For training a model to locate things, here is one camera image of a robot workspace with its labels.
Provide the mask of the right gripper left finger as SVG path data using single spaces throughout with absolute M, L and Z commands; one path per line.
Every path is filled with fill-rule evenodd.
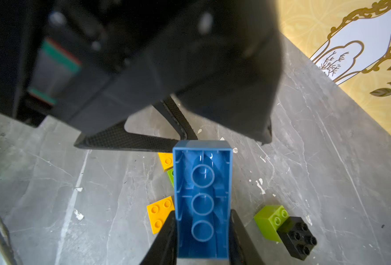
M 177 221 L 171 211 L 140 265 L 177 264 Z

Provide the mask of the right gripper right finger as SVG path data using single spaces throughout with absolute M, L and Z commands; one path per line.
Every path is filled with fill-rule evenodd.
M 265 265 L 234 209 L 230 211 L 229 262 L 231 265 Z

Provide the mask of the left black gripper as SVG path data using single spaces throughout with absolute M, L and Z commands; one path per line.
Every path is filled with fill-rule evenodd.
M 172 152 L 176 139 L 125 130 L 150 105 L 198 140 L 170 95 L 268 144 L 281 69 L 274 1 L 0 1 L 0 114 L 52 116 L 79 149 Z

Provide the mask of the green lego brick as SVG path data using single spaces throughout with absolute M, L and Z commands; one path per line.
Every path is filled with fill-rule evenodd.
M 281 243 L 281 239 L 277 230 L 288 218 L 289 214 L 282 205 L 266 205 L 254 216 L 263 237 L 278 243 Z
M 174 170 L 171 168 L 170 170 L 167 171 L 169 180 L 171 182 L 172 187 L 174 187 Z

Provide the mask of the black lego brick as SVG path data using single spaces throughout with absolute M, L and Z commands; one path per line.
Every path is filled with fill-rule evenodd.
M 288 217 L 277 233 L 291 257 L 302 261 L 306 260 L 318 243 L 301 217 Z

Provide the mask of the blue long lego brick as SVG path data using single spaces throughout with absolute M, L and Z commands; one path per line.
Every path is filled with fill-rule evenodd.
M 227 259 L 232 147 L 225 140 L 183 140 L 173 159 L 178 257 Z

